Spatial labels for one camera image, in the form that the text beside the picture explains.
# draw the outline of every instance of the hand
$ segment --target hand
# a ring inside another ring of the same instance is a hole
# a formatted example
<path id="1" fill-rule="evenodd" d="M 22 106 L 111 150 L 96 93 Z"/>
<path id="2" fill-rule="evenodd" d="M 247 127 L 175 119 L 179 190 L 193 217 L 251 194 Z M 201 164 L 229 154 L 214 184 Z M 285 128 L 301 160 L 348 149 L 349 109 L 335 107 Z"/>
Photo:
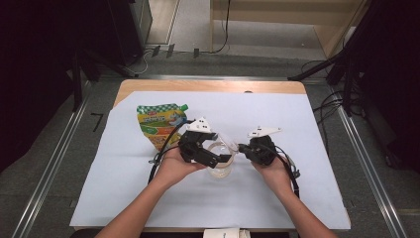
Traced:
<path id="1" fill-rule="evenodd" d="M 187 163 L 180 154 L 179 148 L 167 151 L 160 163 L 157 174 L 152 181 L 162 182 L 167 188 L 177 184 L 189 174 L 203 170 L 206 166 L 198 163 Z"/>
<path id="2" fill-rule="evenodd" d="M 290 177 L 283 163 L 275 158 L 269 166 L 262 166 L 252 162 L 256 170 L 262 175 L 265 183 L 276 194 L 292 191 Z"/>

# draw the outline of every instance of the gray floor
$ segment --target gray floor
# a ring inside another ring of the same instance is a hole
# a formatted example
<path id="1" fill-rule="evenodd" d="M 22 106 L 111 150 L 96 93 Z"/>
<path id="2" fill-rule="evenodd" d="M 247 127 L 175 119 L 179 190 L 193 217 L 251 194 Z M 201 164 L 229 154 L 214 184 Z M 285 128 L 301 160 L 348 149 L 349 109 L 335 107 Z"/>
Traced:
<path id="1" fill-rule="evenodd" d="M 225 21 L 214 21 L 213 49 L 225 42 Z M 181 0 L 170 39 L 175 49 L 210 51 L 210 1 Z M 229 21 L 229 40 L 221 52 L 231 56 L 324 60 L 311 25 Z"/>
<path id="2" fill-rule="evenodd" d="M 153 22 L 148 44 L 167 45 L 172 33 L 179 0 L 149 0 Z"/>
<path id="3" fill-rule="evenodd" d="M 149 67 L 145 74 L 140 75 L 142 78 L 153 78 L 154 74 L 173 74 L 256 76 L 268 77 L 268 80 L 283 80 L 286 76 L 297 74 L 301 71 L 301 66 L 307 62 L 302 59 L 215 55 L 202 55 L 198 59 L 193 59 L 192 54 L 174 54 L 167 59 L 165 53 L 155 58 L 147 56 L 147 61 Z M 142 62 L 134 67 L 145 67 L 145 64 Z M 119 84 L 123 80 L 106 68 L 102 68 L 102 71 L 104 75 L 94 84 L 81 122 L 29 237 L 69 237 L 73 232 L 72 228 L 68 227 L 74 211 L 73 204 L 81 192 L 105 127 L 106 117 L 112 108 Z M 316 78 L 306 80 L 305 88 L 312 107 L 319 106 L 330 93 L 329 86 L 318 79 L 325 75 L 326 71 L 320 71 Z M 34 191 L 70 117 L 71 107 L 72 98 L 69 98 L 57 111 L 27 155 L 0 175 L 0 237 L 11 237 L 13 234 L 26 202 Z M 98 118 L 91 113 L 105 114 L 96 132 L 93 132 L 93 129 Z M 355 117 L 355 120 L 377 172 L 396 208 L 418 209 L 420 175 L 389 168 L 368 123 L 359 117 Z M 326 121 L 326 128 L 330 142 L 331 164 L 352 221 L 352 229 L 340 233 L 340 237 L 391 237 L 338 114 Z M 417 215 L 401 213 L 401 219 L 409 237 L 420 237 L 418 212 Z"/>

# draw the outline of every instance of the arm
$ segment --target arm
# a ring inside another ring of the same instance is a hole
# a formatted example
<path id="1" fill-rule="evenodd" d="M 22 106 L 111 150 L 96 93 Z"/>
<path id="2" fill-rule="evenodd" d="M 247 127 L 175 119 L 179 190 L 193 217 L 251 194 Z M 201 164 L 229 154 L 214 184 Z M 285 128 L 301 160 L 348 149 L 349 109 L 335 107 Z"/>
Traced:
<path id="1" fill-rule="evenodd" d="M 283 163 L 276 159 L 268 167 L 253 163 L 265 183 L 286 208 L 299 235 L 304 237 L 337 237 L 293 193 Z"/>
<path id="2" fill-rule="evenodd" d="M 187 175 L 204 168 L 205 166 L 200 164 L 186 163 L 177 148 L 168 151 L 151 183 L 96 237 L 140 237 L 164 192 Z"/>

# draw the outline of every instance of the black stand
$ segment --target black stand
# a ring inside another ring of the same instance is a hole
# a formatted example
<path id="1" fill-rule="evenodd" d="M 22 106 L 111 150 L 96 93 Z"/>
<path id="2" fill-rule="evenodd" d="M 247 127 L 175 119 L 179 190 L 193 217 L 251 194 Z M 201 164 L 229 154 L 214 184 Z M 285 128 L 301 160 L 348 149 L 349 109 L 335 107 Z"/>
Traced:
<path id="1" fill-rule="evenodd" d="M 292 77 L 288 77 L 288 80 L 291 81 L 301 81 L 308 76 L 316 73 L 319 70 L 326 68 L 327 66 L 333 64 L 333 68 L 327 75 L 327 82 L 330 85 L 337 85 L 343 75 L 345 77 L 345 88 L 344 88 L 344 96 L 343 96 L 343 106 L 346 113 L 351 116 L 351 94 L 352 94 L 352 86 L 353 86 L 353 79 L 357 76 L 359 72 L 359 65 L 357 64 L 358 61 L 358 52 L 360 51 L 361 45 L 363 44 L 363 39 L 368 36 L 369 27 L 371 27 L 371 21 L 376 17 L 378 14 L 378 10 L 380 9 L 381 1 L 372 0 L 369 6 L 369 9 L 365 13 L 364 17 L 362 18 L 361 22 L 359 23 L 358 27 L 356 28 L 355 32 L 349 38 L 348 42 L 346 43 L 345 47 L 335 56 L 327 59 L 318 65 L 315 65 L 308 70 Z"/>

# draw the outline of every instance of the tripod leg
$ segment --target tripod leg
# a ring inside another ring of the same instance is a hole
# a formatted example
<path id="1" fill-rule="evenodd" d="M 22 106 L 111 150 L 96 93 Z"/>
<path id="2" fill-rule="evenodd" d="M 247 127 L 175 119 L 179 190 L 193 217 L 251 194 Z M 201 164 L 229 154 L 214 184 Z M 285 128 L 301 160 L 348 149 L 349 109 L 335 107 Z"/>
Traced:
<path id="1" fill-rule="evenodd" d="M 322 70 L 322 69 L 328 67 L 329 65 L 335 63 L 336 61 L 341 60 L 342 57 L 343 57 L 343 53 L 340 52 L 340 53 L 336 54 L 335 56 L 331 57 L 330 59 L 327 59 L 327 60 L 309 68 L 308 70 L 306 70 L 306 71 L 304 71 L 304 72 L 302 72 L 298 75 L 288 77 L 287 80 L 289 80 L 289 81 L 301 81 L 301 80 L 307 78 L 308 76 L 318 72 L 319 70 Z"/>
<path id="2" fill-rule="evenodd" d="M 349 117 L 352 116 L 352 87 L 353 87 L 353 78 L 355 75 L 355 62 L 353 59 L 349 59 L 347 63 L 347 72 L 346 72 L 346 82 L 344 86 L 344 97 L 343 97 L 343 107 Z"/>
<path id="3" fill-rule="evenodd" d="M 327 83 L 330 85 L 337 85 L 339 83 L 340 79 L 343 77 L 343 75 L 346 72 L 347 68 L 347 61 L 345 57 L 341 57 L 336 60 L 336 64 L 334 64 L 333 68 L 331 68 L 330 73 L 328 73 Z"/>

